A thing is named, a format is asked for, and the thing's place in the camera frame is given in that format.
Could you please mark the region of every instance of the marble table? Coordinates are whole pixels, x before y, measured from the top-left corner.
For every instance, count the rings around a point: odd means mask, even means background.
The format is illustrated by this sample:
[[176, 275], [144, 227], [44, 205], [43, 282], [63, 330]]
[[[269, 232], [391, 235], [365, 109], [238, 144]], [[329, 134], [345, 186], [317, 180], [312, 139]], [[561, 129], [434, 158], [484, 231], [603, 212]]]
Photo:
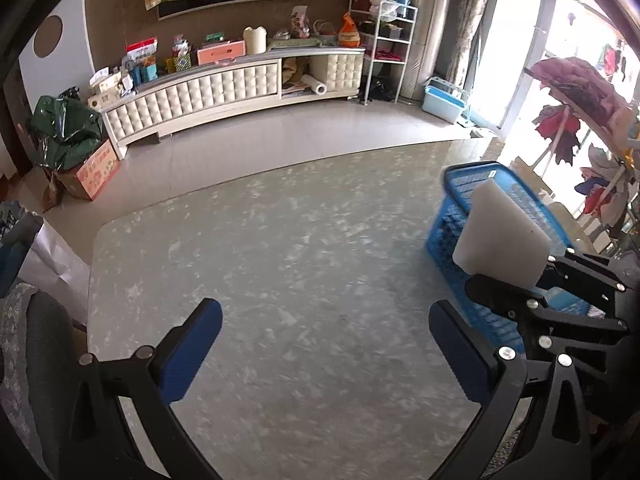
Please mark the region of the marble table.
[[95, 241], [90, 350], [128, 357], [215, 298], [222, 332], [172, 407], [223, 478], [428, 478], [478, 406], [428, 329], [452, 294], [424, 240], [443, 168], [498, 154], [471, 139], [343, 155], [119, 218]]

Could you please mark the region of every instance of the brown circle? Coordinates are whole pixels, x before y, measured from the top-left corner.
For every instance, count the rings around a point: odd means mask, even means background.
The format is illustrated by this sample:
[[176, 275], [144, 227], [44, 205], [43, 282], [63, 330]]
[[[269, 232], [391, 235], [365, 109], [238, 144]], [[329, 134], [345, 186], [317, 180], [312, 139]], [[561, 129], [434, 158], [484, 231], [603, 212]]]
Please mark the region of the brown circle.
[[33, 38], [33, 51], [38, 57], [47, 57], [58, 46], [62, 38], [62, 20], [52, 14], [38, 27], [36, 37]]

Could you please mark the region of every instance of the pink storage drawer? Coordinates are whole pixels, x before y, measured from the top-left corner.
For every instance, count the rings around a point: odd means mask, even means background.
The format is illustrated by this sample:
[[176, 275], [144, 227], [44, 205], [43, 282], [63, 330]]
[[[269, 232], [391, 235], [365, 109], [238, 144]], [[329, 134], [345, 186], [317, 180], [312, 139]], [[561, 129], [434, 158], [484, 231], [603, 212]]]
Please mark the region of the pink storage drawer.
[[198, 64], [217, 63], [227, 59], [244, 56], [244, 40], [225, 41], [224, 43], [212, 44], [198, 49]]

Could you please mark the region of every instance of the orange bag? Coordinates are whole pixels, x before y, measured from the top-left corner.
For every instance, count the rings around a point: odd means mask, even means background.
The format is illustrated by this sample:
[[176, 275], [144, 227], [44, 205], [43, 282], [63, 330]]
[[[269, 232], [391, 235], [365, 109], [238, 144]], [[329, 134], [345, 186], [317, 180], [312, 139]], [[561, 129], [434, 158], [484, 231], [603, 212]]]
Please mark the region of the orange bag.
[[348, 46], [351, 48], [360, 46], [360, 33], [358, 32], [358, 27], [356, 27], [356, 24], [353, 22], [353, 19], [348, 12], [343, 16], [343, 18], [344, 25], [338, 34], [338, 44], [340, 46]]

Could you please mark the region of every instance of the white tufted cabinet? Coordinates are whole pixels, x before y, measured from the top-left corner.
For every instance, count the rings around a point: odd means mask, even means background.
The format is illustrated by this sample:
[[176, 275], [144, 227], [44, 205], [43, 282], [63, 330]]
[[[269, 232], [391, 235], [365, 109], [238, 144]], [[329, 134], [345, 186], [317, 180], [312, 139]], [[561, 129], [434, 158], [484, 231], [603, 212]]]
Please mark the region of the white tufted cabinet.
[[[239, 58], [242, 63], [230, 67], [194, 67], [144, 85], [137, 95], [127, 96], [102, 111], [114, 150], [122, 160], [130, 143], [149, 135], [161, 139], [198, 124], [264, 108], [356, 96], [362, 76], [362, 49], [331, 48], [330, 54], [327, 51], [268, 51]], [[282, 59], [302, 55], [312, 56], [311, 73], [327, 84], [328, 92], [324, 96], [283, 98]]]

